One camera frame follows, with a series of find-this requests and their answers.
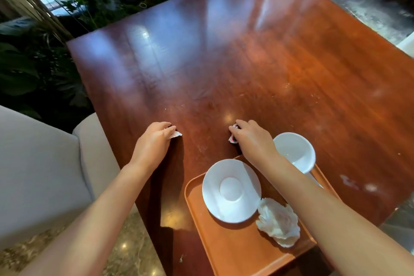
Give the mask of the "white seat edge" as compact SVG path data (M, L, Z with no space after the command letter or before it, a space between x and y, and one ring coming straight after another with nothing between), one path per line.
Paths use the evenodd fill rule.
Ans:
M414 31L402 40L397 46L398 49L414 58Z

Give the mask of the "white saucer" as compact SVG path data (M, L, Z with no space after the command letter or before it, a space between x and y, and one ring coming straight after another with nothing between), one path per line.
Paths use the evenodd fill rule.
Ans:
M216 219L242 223L257 211L262 190L258 176L246 163L224 159L213 164L202 182L202 197Z

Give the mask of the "crumpled white napkin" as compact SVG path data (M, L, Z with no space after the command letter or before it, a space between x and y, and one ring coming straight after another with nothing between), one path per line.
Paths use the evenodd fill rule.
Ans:
M283 248L290 248L300 238L298 216L290 205L281 205L271 198L263 198L258 205L257 228Z

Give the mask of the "orange plastic tray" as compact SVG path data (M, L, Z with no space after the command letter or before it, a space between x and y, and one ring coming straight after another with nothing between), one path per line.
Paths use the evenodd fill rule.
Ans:
M258 230L258 213L244 223L215 219L202 198L206 173L190 180L185 200L215 276L328 276L331 267L299 221L301 236L282 248Z

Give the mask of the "person's right hand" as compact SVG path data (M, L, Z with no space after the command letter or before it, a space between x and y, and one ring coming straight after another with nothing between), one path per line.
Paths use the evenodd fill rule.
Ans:
M255 136L236 138L243 156L259 171L268 172L277 164L279 154L270 133L259 125Z

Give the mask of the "person's right forearm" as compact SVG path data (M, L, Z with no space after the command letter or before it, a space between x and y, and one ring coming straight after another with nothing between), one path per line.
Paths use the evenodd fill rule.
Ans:
M414 256L283 157L257 169L279 191L341 276L414 276Z

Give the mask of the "torn white paper packet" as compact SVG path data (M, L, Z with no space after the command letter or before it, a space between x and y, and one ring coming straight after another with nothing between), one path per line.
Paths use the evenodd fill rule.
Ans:
M164 130L167 130L166 135L168 139L173 139L173 138L182 136L182 133L176 130L176 126L169 126L165 128Z

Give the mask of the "white cup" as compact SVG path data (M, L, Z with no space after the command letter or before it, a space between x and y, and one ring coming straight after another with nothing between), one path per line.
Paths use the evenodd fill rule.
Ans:
M284 132L273 139L279 154L285 157L303 174L309 174L316 163L316 153L311 143L303 136Z

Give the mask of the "beige upholstered sofa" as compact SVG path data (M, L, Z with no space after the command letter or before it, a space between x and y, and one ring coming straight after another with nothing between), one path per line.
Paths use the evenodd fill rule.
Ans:
M120 170L96 113L68 133L0 105L0 251L71 222Z

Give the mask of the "person's left forearm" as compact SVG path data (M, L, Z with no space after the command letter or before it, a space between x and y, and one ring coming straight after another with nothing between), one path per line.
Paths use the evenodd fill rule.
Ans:
M18 276L101 276L126 218L156 168L143 161L127 164Z

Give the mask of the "person's left hand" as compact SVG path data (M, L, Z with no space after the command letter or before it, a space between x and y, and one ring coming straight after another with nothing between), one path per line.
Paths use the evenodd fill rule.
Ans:
M157 137L154 123L151 123L135 145L129 165L152 174L164 159L170 140Z

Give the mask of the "wooden slat screen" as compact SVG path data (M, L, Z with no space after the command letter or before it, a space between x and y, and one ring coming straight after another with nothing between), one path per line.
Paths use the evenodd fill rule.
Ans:
M22 16L43 23L63 42L73 39L72 34L60 23L58 18L40 0L5 0Z

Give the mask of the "green leafy plants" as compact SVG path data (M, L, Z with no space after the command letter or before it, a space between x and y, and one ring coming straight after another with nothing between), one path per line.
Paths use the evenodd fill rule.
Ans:
M74 39L167 0L40 1ZM0 105L69 133L92 114L67 42L0 0Z

